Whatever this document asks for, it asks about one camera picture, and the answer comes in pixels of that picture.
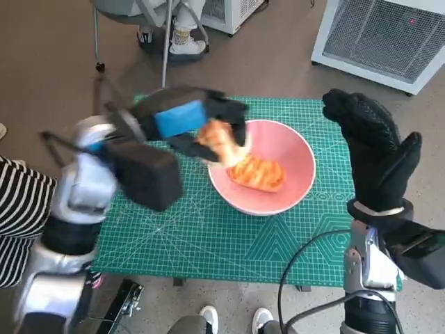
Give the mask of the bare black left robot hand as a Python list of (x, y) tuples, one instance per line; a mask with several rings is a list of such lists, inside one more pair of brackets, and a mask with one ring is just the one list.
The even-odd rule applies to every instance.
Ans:
[(157, 90), (129, 109), (148, 141), (164, 140), (186, 156), (213, 163), (220, 161), (218, 153), (198, 143), (191, 132), (211, 119), (219, 120), (229, 125), (234, 142), (243, 147), (247, 111), (246, 104), (231, 100), (222, 91), (187, 85)]

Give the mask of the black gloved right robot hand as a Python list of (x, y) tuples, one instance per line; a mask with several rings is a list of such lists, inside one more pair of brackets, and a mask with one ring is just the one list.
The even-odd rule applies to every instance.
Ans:
[(332, 89), (323, 103), (324, 116), (340, 126), (348, 144), (355, 200), (374, 212), (401, 208), (420, 161), (421, 134), (401, 139), (390, 112), (361, 93)]

